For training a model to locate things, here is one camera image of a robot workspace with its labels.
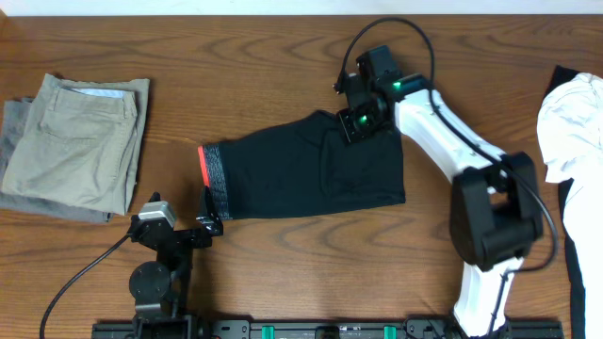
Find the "black leggings with red waistband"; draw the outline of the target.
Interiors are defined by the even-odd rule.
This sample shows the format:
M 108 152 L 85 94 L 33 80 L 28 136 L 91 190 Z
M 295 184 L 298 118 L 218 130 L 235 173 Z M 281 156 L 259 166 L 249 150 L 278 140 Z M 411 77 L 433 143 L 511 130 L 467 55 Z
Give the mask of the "black leggings with red waistband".
M 204 144 L 198 154 L 222 219 L 302 218 L 406 201 L 400 134 L 348 143 L 335 115 L 322 110 Z

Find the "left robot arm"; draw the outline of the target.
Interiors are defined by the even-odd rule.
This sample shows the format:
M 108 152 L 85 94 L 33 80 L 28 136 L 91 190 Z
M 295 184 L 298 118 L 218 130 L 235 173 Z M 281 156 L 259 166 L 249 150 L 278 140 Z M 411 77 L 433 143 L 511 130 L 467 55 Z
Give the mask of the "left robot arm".
M 157 192 L 132 217 L 127 232 L 131 241 L 156 252 L 156 259 L 138 266 L 129 280 L 137 317 L 152 321 L 186 312 L 192 254 L 211 247 L 212 238 L 223 235 L 208 186 L 202 188 L 196 220 L 198 228 L 177 230 L 175 212 Z

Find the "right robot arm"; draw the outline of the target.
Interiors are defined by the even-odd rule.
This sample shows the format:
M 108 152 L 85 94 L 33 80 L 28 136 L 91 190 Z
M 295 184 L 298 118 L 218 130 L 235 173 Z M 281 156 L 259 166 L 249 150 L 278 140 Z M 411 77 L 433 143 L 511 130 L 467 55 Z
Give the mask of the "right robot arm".
M 452 334 L 507 338 L 504 308 L 524 260 L 543 235 L 535 167 L 526 153 L 507 154 L 473 132 L 421 74 L 342 73 L 334 89 L 349 108 L 340 113 L 351 142 L 386 127 L 412 139 L 451 183 L 449 233 L 464 261 Z

